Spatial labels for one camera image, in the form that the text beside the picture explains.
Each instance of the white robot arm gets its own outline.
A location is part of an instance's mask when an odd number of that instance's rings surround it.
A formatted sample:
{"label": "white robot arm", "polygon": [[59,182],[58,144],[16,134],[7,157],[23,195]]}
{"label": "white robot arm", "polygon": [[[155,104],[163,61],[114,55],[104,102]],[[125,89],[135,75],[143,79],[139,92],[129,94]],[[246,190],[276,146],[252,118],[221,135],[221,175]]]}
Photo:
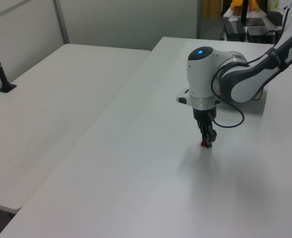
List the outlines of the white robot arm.
{"label": "white robot arm", "polygon": [[213,75],[219,72],[217,86],[224,101],[245,103],[292,64],[292,4],[289,9],[279,42],[252,65],[238,52],[220,52],[210,47],[197,48],[189,55],[189,90],[183,90],[177,101],[193,107],[202,133],[201,145],[211,147],[217,135],[212,126],[218,103],[211,89]]}

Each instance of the white wall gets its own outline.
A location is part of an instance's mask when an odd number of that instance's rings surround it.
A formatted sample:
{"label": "white wall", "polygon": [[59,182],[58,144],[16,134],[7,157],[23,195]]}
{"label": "white wall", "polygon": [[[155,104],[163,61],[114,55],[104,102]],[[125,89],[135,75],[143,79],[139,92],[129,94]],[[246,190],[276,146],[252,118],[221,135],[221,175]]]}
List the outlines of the white wall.
{"label": "white wall", "polygon": [[31,0],[0,17],[0,61],[9,82],[62,45],[52,0]]}
{"label": "white wall", "polygon": [[73,44],[152,50],[195,38],[197,0],[58,0]]}

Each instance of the white desk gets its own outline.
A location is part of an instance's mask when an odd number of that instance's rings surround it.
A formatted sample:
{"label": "white desk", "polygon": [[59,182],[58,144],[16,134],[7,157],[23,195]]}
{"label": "white desk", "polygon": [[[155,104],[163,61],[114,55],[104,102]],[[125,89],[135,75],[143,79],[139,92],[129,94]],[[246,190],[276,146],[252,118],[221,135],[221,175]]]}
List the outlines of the white desk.
{"label": "white desk", "polygon": [[64,45],[0,93],[0,209],[28,201],[149,53]]}
{"label": "white desk", "polygon": [[[223,15],[223,17],[228,17],[229,21],[237,21],[237,16],[233,15],[233,10],[229,8]],[[261,9],[250,11],[247,13],[247,18],[253,18],[253,17],[259,17],[264,20],[265,26],[270,29],[278,29],[277,26],[275,26],[268,18],[267,14],[264,13]]]}
{"label": "white desk", "polygon": [[[292,66],[243,125],[217,128],[211,149],[191,107],[186,60],[197,47],[267,45],[163,38],[0,238],[292,237]],[[218,107],[218,122],[240,120]]]}

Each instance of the cable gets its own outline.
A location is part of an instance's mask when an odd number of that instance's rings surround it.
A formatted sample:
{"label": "cable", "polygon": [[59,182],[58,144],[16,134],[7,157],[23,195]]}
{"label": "cable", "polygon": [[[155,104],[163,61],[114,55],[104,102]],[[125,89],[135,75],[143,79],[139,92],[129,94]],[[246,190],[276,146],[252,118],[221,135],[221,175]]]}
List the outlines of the cable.
{"label": "cable", "polygon": [[284,19],[284,23],[283,23],[283,27],[281,29],[281,32],[280,32],[279,36],[277,35],[278,36],[278,40],[276,41],[276,43],[274,44],[274,46],[279,42],[282,34],[284,33],[289,11],[290,11],[290,8],[287,8],[286,15],[285,15],[285,19]]}
{"label": "cable", "polygon": [[238,9],[237,24],[236,24],[236,30],[237,30],[237,32],[239,32],[239,30],[238,30],[239,14],[240,14],[240,10],[242,9],[242,6],[243,6],[243,3],[239,6],[239,9]]}
{"label": "cable", "polygon": [[244,120],[245,120],[245,116],[244,116],[244,113],[238,108],[236,107],[235,105],[233,105],[232,103],[228,102],[227,100],[223,99],[221,96],[219,96],[213,89],[213,83],[214,83],[214,80],[217,76],[217,74],[225,67],[225,65],[223,65],[222,67],[220,67],[217,72],[214,74],[213,78],[212,78],[212,82],[211,82],[211,90],[213,92],[213,94],[218,98],[220,99],[221,101],[223,101],[224,103],[230,105],[232,108],[234,108],[235,110],[237,110],[240,114],[241,114],[241,117],[242,117],[242,120],[240,121],[240,123],[236,124],[236,125],[230,125],[230,126],[225,126],[225,125],[220,125],[218,124],[215,119],[213,118],[213,116],[211,114],[208,114],[209,117],[211,118],[212,122],[214,122],[215,125],[219,126],[219,127],[222,127],[222,128],[234,128],[234,127],[237,127],[239,125],[241,125]]}
{"label": "cable", "polygon": [[268,33],[274,33],[274,32],[276,32],[276,30],[270,30],[270,31],[267,31],[267,32],[265,32],[264,34],[262,34],[262,36],[264,36],[264,35],[266,35],[266,34],[268,34]]}
{"label": "cable", "polygon": [[230,15],[229,19],[234,15],[234,13],[232,15]]}
{"label": "cable", "polygon": [[222,30],[222,32],[221,32],[221,35],[220,35],[220,39],[219,39],[219,40],[222,39],[222,36],[223,36],[224,30],[225,30],[225,26],[223,27],[223,30]]}
{"label": "cable", "polygon": [[[258,58],[256,58],[256,59],[253,59],[253,60],[251,60],[251,61],[249,61],[249,62],[246,62],[246,63],[237,63],[237,64],[234,64],[231,68],[233,68],[233,67],[235,67],[235,66],[248,66],[250,63],[253,63],[253,62],[255,62],[255,61],[261,59],[264,55],[265,55],[265,54],[263,54],[262,56],[260,56],[260,57],[258,57]],[[229,101],[227,101],[226,99],[224,99],[223,97],[221,97],[220,95],[218,95],[218,94],[214,91],[214,88],[213,88],[213,83],[214,83],[214,80],[215,80],[216,76],[218,75],[218,73],[219,73],[222,69],[224,69],[225,66],[226,66],[226,65],[223,65],[222,67],[220,67],[220,68],[216,71],[216,73],[214,74],[214,76],[213,76],[213,78],[212,78],[212,82],[211,82],[211,90],[212,90],[212,93],[213,93],[218,99],[220,99],[222,102],[228,104],[229,106],[231,106],[232,108],[234,108],[235,110],[237,110],[237,111],[241,114],[241,117],[242,117],[242,118],[241,118],[241,121],[240,121],[240,123],[238,123],[238,124],[236,124],[236,125],[229,125],[229,126],[226,126],[226,125],[220,125],[220,124],[218,124],[218,123],[215,121],[215,119],[213,118],[212,114],[209,113],[208,115],[209,115],[210,119],[212,120],[212,122],[214,122],[215,125],[217,125],[217,126],[219,126],[219,127],[222,127],[222,128],[234,128],[234,127],[237,127],[237,126],[241,125],[241,124],[244,122],[244,120],[245,120],[245,115],[244,115],[244,113],[243,113],[238,107],[236,107],[234,104],[230,103]]]}

